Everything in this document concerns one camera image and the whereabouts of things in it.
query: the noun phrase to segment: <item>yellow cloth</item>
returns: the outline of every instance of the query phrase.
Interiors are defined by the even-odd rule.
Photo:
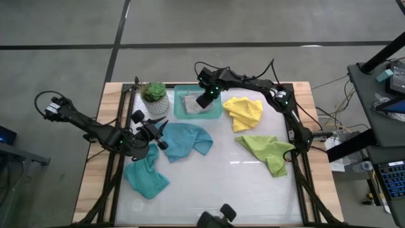
[[[228,110],[229,115],[234,118],[232,125],[234,132],[257,126],[263,113],[261,101],[251,101],[247,97],[231,98],[223,104],[223,108]]]

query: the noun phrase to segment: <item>clear plastic bag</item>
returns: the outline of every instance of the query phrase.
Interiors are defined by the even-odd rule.
[[[375,109],[375,107],[377,107],[378,105],[380,105],[382,103],[385,103],[387,101],[390,101],[389,98],[383,97],[383,96],[376,93],[375,94],[375,100],[376,100],[376,102],[373,103],[372,106],[370,107],[372,110],[374,110],[374,111],[376,111],[376,112],[378,112],[378,113],[380,113],[382,115],[385,115],[386,117],[393,118],[393,119],[405,122],[405,114],[401,114],[401,113],[384,113],[382,111],[377,111]]]

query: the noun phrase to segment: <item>lime green cloth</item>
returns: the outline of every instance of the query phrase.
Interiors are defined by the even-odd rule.
[[[278,142],[275,136],[240,136],[235,139],[256,158],[267,163],[268,170],[273,177],[287,175],[283,154],[294,149],[293,145]]]

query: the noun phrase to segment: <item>white tabletop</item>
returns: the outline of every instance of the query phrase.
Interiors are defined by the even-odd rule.
[[[232,97],[261,100],[263,116],[254,129],[234,133],[228,111],[218,119],[178,120],[173,113],[173,89],[168,89],[170,108],[164,115],[147,112],[139,94],[134,111],[142,110],[146,118],[167,116],[170,123],[189,123],[204,128],[213,138],[206,156],[197,151],[174,163],[160,152],[155,160],[159,173],[170,184],[153,199],[145,199],[122,178],[116,213],[116,225],[195,225],[204,211],[220,215],[228,203],[236,212],[233,225],[302,224],[292,165],[288,175],[273,178],[266,165],[235,142],[243,135],[277,136],[288,142],[284,117],[267,104],[262,94],[245,89],[221,93],[222,103]],[[131,161],[125,159],[125,165]]]

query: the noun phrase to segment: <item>wooden table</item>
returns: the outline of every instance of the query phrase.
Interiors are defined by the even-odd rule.
[[[294,85],[297,102],[312,117],[318,119],[309,82],[288,83],[293,83]],[[103,91],[103,96],[101,98],[99,113],[97,116],[98,122],[104,124],[116,118],[122,84],[123,83],[121,82],[111,82],[106,84]],[[125,114],[127,113],[128,104],[129,96],[127,96],[124,104],[124,116],[122,121],[123,123],[125,123]],[[319,126],[302,110],[299,110],[299,116],[305,127],[309,128],[312,131],[319,130]],[[313,145],[325,149],[323,143],[321,142],[314,142]],[[91,144],[88,157],[96,154],[101,150],[102,148],[100,145]],[[87,212],[97,201],[98,197],[101,195],[103,191],[104,176],[106,174],[108,155],[108,152],[101,153],[100,155],[94,157],[88,164],[86,164],[72,222],[78,222],[79,220],[84,218]],[[332,177],[332,171],[330,170],[328,156],[322,151],[311,149],[308,152],[308,158],[317,195],[320,197],[325,206],[331,211],[331,213],[337,219],[343,221],[343,215],[340,209],[340,203],[337,197],[335,182],[333,181]],[[111,192],[107,201],[105,220],[108,220],[109,217],[112,195],[113,192]],[[309,214],[309,220],[313,221],[311,202],[306,193],[305,199]]]

